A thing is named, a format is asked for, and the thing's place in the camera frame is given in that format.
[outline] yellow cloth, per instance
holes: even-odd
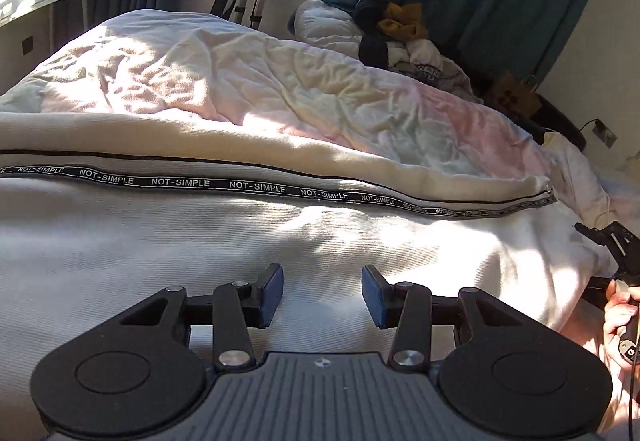
[[[398,42],[410,42],[419,38],[429,38],[429,31],[422,23],[422,5],[398,6],[389,3],[385,10],[386,19],[378,23],[378,29]]]

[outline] black cable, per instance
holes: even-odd
[[[638,361],[638,339],[640,339],[640,328],[636,335],[636,352],[634,354],[634,363],[631,365],[631,383],[629,384],[629,441],[634,441],[634,425],[633,425],[633,404],[634,404],[634,383],[636,382],[636,362]]]
[[[582,132],[586,126],[588,126],[589,124],[592,124],[593,122],[597,122],[598,120],[599,120],[599,118],[593,118],[592,120],[589,120],[586,124],[581,126],[580,132]]]

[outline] black ribbon trim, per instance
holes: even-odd
[[[285,185],[271,181],[255,181],[248,179],[223,179],[190,176],[134,176],[106,172],[87,166],[76,165],[31,165],[7,166],[0,168],[0,177],[68,177],[92,181],[95,183],[142,188],[152,190],[197,190],[214,193],[242,193],[261,196],[293,197],[316,199],[347,204],[365,204],[396,208],[423,216],[434,216],[452,219],[478,219],[503,217],[528,208],[540,208],[556,202],[551,192],[542,196],[522,198],[501,209],[451,210],[437,206],[422,206],[402,201],[399,198],[383,196],[360,190],[320,190],[303,186]]]

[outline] black handle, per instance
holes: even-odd
[[[629,304],[638,308],[638,302],[630,299]],[[634,357],[636,356],[636,340],[638,338],[638,313],[631,317],[629,323],[626,325],[626,330],[620,335],[620,346],[618,350],[620,355],[625,358],[629,363],[634,363]]]

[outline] circular cover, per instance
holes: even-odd
[[[31,397],[47,424],[84,437],[135,435],[177,418],[200,397],[204,367],[188,348],[153,327],[109,332],[90,331],[38,364]]]
[[[508,438],[567,439],[596,431],[609,404],[603,364],[552,331],[496,327],[443,362],[444,398],[483,430]]]

